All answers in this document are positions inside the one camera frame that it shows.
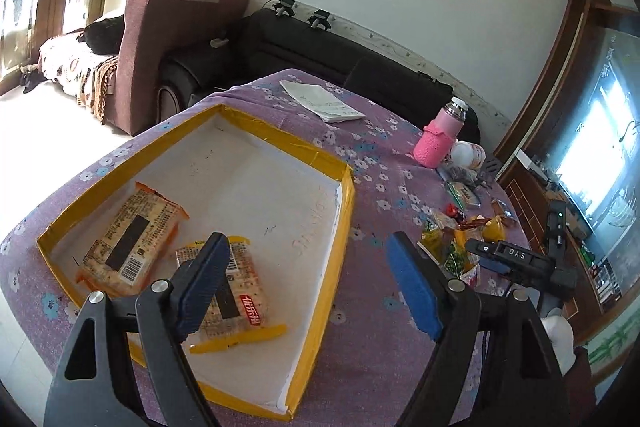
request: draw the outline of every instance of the barcode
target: barcode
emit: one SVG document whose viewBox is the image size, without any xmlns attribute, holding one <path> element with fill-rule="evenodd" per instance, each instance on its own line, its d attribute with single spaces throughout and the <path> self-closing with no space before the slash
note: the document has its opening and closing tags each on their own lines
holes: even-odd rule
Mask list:
<svg viewBox="0 0 640 427">
<path fill-rule="evenodd" d="M 229 253 L 229 264 L 226 266 L 226 272 L 238 272 L 238 263 L 236 263 L 236 256 L 234 255 L 233 250 Z"/>
<path fill-rule="evenodd" d="M 140 273 L 140 269 L 142 268 L 142 266 L 143 263 L 141 263 L 138 259 L 136 259 L 135 257 L 129 257 L 129 260 L 122 269 L 122 272 L 120 272 L 120 275 L 122 275 L 125 279 L 133 282 L 136 280 L 138 273 Z"/>
</svg>

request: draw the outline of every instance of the books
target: books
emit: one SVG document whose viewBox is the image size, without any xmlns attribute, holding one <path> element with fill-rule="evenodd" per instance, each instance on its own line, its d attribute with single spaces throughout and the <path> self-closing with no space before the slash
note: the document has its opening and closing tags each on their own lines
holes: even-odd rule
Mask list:
<svg viewBox="0 0 640 427">
<path fill-rule="evenodd" d="M 280 85 L 302 107 L 318 115 L 325 123 L 359 120 L 366 115 L 349 107 L 321 86 L 281 80 Z"/>
</svg>

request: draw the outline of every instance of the metal screw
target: metal screw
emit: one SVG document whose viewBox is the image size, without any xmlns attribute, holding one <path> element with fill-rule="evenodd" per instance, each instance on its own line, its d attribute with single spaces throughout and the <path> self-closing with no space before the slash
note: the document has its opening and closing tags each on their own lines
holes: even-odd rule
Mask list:
<svg viewBox="0 0 640 427">
<path fill-rule="evenodd" d="M 451 279 L 447 283 L 447 286 L 452 292 L 460 293 L 465 290 L 466 284 L 463 283 L 460 279 Z"/>
<path fill-rule="evenodd" d="M 102 299 L 104 299 L 104 293 L 100 291 L 89 293 L 89 302 L 91 302 L 91 304 L 97 304 Z"/>
<path fill-rule="evenodd" d="M 155 293 L 162 293 L 167 288 L 169 288 L 169 283 L 164 279 L 158 279 L 151 285 L 151 291 Z"/>
<path fill-rule="evenodd" d="M 526 291 L 518 289 L 513 291 L 513 298 L 516 299 L 516 301 L 525 302 L 529 299 L 529 295 Z"/>
</svg>

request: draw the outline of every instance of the purple tablecloth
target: purple tablecloth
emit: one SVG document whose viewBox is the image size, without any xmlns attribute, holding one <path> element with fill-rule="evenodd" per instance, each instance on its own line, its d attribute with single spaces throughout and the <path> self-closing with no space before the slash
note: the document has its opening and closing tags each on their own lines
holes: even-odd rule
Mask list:
<svg viewBox="0 0 640 427">
<path fill-rule="evenodd" d="M 298 105 L 280 80 L 319 84 L 367 115 L 366 120 L 325 124 Z M 37 237 L 72 201 L 115 165 L 204 108 L 225 103 L 302 137 L 344 159 L 354 170 L 356 204 L 351 238 L 316 368 L 296 413 L 295 425 L 354 427 L 394 425 L 431 356 L 434 344 L 415 328 L 388 269 L 385 239 L 403 230 L 420 235 L 427 206 L 449 203 L 435 171 L 410 152 L 420 130 L 388 110 L 301 71 L 287 70 L 227 92 L 156 125 L 87 168 L 41 203 L 0 245 L 0 287 L 27 337 L 53 371 L 78 309 L 52 276 L 36 247 Z M 481 212 L 492 216 L 490 195 Z M 492 195 L 508 201 L 497 185 Z M 521 229 L 508 239 L 527 246 Z M 500 294 L 506 282 L 482 271 L 481 288 Z M 468 415 L 479 381 L 479 343 L 454 419 Z M 146 370 L 136 376 L 151 418 L 161 414 Z M 280 422 L 213 406 L 222 425 L 265 426 Z"/>
</svg>

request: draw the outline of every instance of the shallow cardboard tray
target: shallow cardboard tray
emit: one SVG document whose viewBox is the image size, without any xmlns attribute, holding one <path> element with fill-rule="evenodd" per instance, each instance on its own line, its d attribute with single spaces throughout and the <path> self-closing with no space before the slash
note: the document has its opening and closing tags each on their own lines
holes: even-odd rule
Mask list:
<svg viewBox="0 0 640 427">
<path fill-rule="evenodd" d="M 218 230 L 249 239 L 283 336 L 187 359 L 207 399 L 241 412 L 291 419 L 308 383 L 342 267 L 353 209 L 348 165 L 237 109 L 217 105 L 177 125 L 82 194 L 38 239 L 53 274 L 81 306 L 76 270 L 134 191 L 151 187 L 185 208 L 175 250 Z M 170 277 L 172 258 L 154 279 Z M 143 363 L 137 335 L 133 358 Z"/>
</svg>

